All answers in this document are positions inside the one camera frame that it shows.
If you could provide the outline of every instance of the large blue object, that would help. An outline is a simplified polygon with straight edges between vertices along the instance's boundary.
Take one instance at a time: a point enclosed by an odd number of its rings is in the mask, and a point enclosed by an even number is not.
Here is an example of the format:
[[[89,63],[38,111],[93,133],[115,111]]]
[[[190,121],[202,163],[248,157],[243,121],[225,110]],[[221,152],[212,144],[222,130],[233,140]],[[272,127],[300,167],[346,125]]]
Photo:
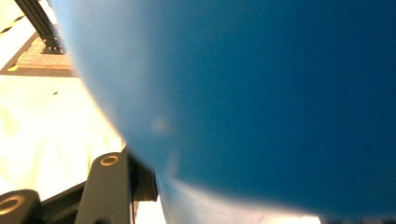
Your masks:
[[[168,219],[183,219],[182,188],[396,214],[394,0],[53,5],[92,96],[157,173]]]

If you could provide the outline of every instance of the black metal bracket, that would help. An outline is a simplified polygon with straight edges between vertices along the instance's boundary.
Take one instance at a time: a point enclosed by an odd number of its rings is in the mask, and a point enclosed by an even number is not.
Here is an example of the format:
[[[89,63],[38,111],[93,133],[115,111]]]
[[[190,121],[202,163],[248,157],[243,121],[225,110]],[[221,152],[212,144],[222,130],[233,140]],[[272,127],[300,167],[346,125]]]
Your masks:
[[[38,0],[15,0],[15,2],[46,45],[43,53],[64,54],[61,37]]]
[[[44,202],[30,189],[1,195],[0,223],[134,223],[138,202],[157,197],[154,173],[124,149],[97,158],[86,182]]]

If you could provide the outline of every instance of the blue object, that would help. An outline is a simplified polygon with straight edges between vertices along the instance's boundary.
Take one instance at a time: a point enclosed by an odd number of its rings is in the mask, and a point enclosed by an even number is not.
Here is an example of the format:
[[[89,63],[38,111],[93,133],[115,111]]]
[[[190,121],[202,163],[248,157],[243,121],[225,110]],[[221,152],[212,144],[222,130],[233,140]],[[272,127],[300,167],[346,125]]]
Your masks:
[[[181,183],[322,216],[396,214],[395,1],[53,5],[164,198]]]

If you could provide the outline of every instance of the blue plastic surface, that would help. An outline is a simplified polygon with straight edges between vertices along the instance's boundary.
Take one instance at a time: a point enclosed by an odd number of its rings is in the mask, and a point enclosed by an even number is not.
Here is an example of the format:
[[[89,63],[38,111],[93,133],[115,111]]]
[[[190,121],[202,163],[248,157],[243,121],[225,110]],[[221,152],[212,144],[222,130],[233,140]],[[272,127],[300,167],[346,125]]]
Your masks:
[[[161,185],[396,213],[395,1],[53,5],[87,87]]]

